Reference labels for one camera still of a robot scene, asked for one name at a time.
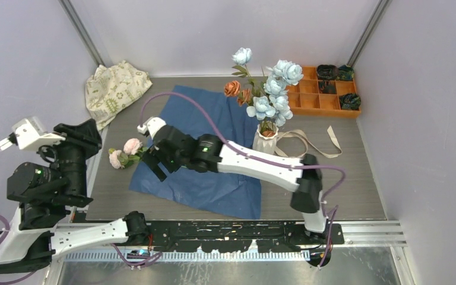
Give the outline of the pink rose stem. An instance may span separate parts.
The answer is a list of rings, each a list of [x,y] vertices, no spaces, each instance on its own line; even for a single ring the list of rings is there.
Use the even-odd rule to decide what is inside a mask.
[[[109,163],[114,169],[126,169],[138,163],[147,147],[137,138],[129,139],[122,150],[110,148],[108,150]]]

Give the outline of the orange rose stem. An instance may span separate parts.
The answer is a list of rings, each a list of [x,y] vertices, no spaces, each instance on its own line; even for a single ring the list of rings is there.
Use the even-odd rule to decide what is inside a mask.
[[[252,89],[242,88],[239,81],[230,81],[224,86],[226,97],[235,97],[240,107],[246,107],[246,114],[259,121],[258,131],[263,137],[272,137],[277,133],[272,118],[276,109],[269,101],[267,95],[254,96]]]

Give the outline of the light blue flower stem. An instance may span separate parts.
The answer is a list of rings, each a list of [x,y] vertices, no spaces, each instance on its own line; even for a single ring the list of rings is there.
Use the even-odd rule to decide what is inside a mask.
[[[239,48],[233,55],[232,60],[236,70],[234,76],[247,79],[242,88],[252,89],[254,96],[267,95],[269,101],[276,109],[272,118],[275,126],[281,127],[293,117],[293,112],[289,106],[287,87],[295,86],[303,78],[303,69],[300,65],[287,60],[278,60],[273,67],[268,67],[267,74],[263,80],[257,80],[249,73],[247,64],[252,59],[250,48]]]

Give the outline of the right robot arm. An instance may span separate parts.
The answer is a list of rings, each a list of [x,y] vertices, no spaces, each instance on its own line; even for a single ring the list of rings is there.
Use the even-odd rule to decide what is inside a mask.
[[[233,141],[223,142],[218,136],[204,134],[198,138],[186,135],[160,118],[151,118],[138,132],[151,140],[143,162],[165,181],[172,175],[177,181],[208,178],[220,185],[215,174],[242,175],[277,185],[289,192],[290,206],[304,219],[306,236],[312,243],[322,243],[329,235],[327,219],[322,212],[322,173],[315,156],[293,159],[261,153]]]

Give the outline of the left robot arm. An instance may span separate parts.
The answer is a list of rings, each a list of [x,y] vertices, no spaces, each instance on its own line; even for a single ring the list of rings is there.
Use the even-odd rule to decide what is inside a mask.
[[[0,274],[30,273],[79,249],[108,243],[142,245],[150,235],[144,214],[133,211],[115,221],[66,232],[57,224],[72,207],[91,203],[87,160],[102,147],[96,121],[60,123],[47,132],[35,117],[16,123],[0,150],[16,145],[34,151],[43,164],[24,162],[7,179],[7,198],[18,202],[9,225],[0,231]]]

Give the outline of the white ribbed vase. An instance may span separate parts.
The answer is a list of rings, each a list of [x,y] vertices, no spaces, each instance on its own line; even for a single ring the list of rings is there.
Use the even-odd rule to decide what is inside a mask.
[[[259,124],[254,135],[252,149],[266,154],[274,154],[277,145],[278,127],[273,123],[261,130]]]

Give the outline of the cream patterned cloth bag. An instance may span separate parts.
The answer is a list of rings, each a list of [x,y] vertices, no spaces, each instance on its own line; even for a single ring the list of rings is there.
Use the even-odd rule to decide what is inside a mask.
[[[152,85],[149,74],[128,61],[110,67],[99,65],[85,84],[85,105],[97,129],[104,129]]]

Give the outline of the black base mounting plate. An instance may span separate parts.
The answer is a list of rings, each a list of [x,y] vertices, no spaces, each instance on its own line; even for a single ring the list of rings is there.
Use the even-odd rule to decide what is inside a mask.
[[[299,221],[151,221],[145,233],[130,238],[125,246],[143,246],[160,252],[206,253],[246,252],[252,243],[259,253],[299,252],[344,243],[340,224],[328,226],[324,233],[311,233]]]

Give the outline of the orange compartment tray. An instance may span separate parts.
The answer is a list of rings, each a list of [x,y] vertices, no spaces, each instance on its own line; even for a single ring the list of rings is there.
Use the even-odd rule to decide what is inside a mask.
[[[297,85],[287,87],[289,106],[295,115],[357,118],[362,108],[347,110],[341,98],[357,94],[356,81],[323,80],[314,66],[304,66],[303,78]]]

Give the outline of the dark fabric piece middle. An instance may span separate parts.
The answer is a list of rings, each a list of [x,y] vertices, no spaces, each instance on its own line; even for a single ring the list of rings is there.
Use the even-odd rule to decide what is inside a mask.
[[[318,81],[318,88],[321,94],[337,94],[335,81]]]

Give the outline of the dark rolled fabric top-left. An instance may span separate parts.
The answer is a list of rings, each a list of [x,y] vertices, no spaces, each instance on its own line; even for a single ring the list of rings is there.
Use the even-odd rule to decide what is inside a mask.
[[[316,68],[319,80],[335,80],[338,77],[339,69],[335,65],[319,65]]]

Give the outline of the dark rolled fabric bottom-right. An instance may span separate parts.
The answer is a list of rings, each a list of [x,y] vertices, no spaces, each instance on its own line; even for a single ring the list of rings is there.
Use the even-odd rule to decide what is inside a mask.
[[[338,97],[342,110],[359,110],[362,100],[357,93],[348,93]]]

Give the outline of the dark rolled fabric top-right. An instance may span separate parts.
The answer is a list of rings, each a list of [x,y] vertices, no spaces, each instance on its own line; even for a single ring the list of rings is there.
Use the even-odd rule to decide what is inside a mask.
[[[354,69],[350,65],[342,65],[338,67],[338,75],[336,80],[339,81],[353,81]]]

